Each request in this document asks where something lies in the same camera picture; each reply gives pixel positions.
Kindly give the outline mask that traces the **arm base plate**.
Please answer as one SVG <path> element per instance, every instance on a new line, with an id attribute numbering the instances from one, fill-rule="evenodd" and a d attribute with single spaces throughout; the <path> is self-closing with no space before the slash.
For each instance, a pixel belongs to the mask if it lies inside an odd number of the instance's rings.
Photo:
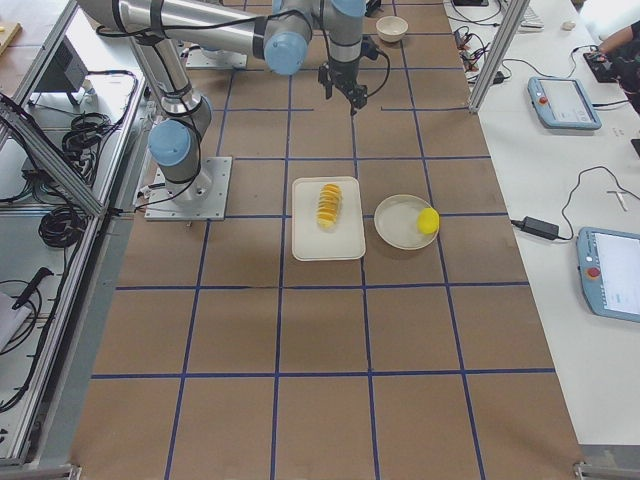
<path id="1" fill-rule="evenodd" d="M 177 195 L 183 186 L 167 183 L 159 167 L 155 183 L 164 186 L 153 189 L 145 208 L 148 221 L 223 221 L 226 213 L 232 157 L 207 157 L 201 161 L 201 170 L 193 184 Z"/>

